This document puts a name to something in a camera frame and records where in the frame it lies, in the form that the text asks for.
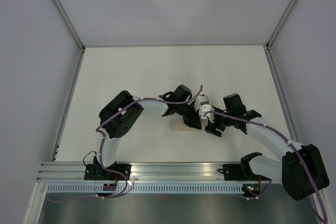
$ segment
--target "robotic arm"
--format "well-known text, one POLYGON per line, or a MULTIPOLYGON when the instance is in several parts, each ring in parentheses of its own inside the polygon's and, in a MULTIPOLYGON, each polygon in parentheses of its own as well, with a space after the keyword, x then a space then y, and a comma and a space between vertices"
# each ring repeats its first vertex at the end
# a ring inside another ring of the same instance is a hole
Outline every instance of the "robotic arm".
MULTIPOLYGON (((266 129, 268 124, 258 112, 247 111, 239 95, 232 94, 224 97, 225 110, 210 105, 208 97, 202 93, 195 100, 188 100, 191 96, 190 89, 184 85, 177 87, 174 92, 159 96, 161 102, 156 102, 158 99, 151 101, 140 99, 132 96, 128 91, 119 93, 99 113, 101 123, 103 123, 119 111, 124 110, 103 126, 103 130, 108 136, 101 153, 103 165, 109 167, 116 162, 120 139, 127 134, 139 116, 168 116, 177 113, 183 117, 184 124, 199 130, 202 129, 201 120, 208 120, 205 131, 218 137, 221 137, 226 127, 234 126, 261 142, 279 159, 278 161, 268 159, 262 153, 257 152, 242 157, 240 168, 246 178, 255 175, 268 177, 281 183, 287 193, 295 200, 301 200, 314 193, 314 189, 296 154, 293 153, 293 149, 278 134, 266 129), (124 109, 137 100, 139 102, 126 110, 124 109)), ((329 179, 319 150, 312 144, 304 146, 293 140, 290 140, 290 143, 303 157, 317 188, 321 190, 327 187, 329 179)))

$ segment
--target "ventilation grille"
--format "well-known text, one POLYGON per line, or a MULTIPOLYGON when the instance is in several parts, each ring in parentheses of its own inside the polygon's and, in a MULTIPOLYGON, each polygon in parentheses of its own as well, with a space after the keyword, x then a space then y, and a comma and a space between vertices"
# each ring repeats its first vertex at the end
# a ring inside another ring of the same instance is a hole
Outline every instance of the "ventilation grille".
MULTIPOLYGON (((126 192, 134 194, 242 194, 242 184, 134 184, 126 192)), ((123 190, 119 183, 116 193, 123 190)), ((101 183, 49 183, 49 193, 108 193, 101 183)))

